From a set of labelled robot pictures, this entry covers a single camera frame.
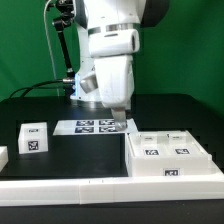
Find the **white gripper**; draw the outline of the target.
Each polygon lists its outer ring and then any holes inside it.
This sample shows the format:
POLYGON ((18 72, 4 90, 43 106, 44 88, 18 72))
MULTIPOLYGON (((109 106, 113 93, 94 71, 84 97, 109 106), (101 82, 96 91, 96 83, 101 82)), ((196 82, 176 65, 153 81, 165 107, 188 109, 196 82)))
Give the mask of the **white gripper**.
POLYGON ((126 107, 134 91, 132 55, 139 51, 136 29, 97 33, 89 36, 102 104, 115 108, 112 115, 117 131, 127 128, 126 107))

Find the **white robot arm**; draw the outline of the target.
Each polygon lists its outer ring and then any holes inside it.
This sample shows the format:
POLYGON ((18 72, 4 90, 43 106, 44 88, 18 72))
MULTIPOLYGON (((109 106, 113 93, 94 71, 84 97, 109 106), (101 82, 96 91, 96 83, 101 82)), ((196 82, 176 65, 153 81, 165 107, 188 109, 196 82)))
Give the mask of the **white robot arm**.
POLYGON ((52 22, 63 52, 70 97, 87 107, 109 108, 115 128, 127 128, 126 111, 134 92, 133 55, 140 49, 140 30, 156 26, 170 0, 45 0, 57 9, 52 22), (64 30, 78 32, 80 68, 72 68, 64 30))

